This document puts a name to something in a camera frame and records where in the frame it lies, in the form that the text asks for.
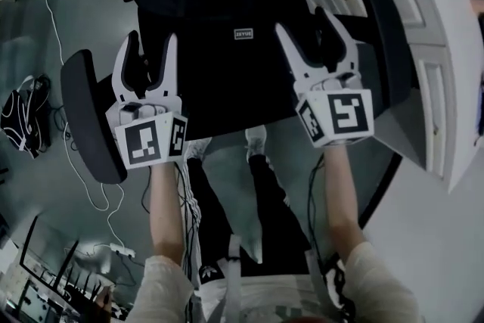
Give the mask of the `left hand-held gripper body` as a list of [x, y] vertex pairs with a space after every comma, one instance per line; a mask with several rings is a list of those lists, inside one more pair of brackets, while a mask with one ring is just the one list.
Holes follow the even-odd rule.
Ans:
[[106, 118], [127, 169], [175, 162], [185, 151], [188, 119], [178, 96], [131, 101], [118, 97]]

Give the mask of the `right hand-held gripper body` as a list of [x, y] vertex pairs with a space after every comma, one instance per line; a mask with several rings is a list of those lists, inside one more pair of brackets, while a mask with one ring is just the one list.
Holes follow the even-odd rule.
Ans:
[[348, 145], [374, 135], [372, 93], [359, 72], [296, 79], [296, 114], [314, 148]]

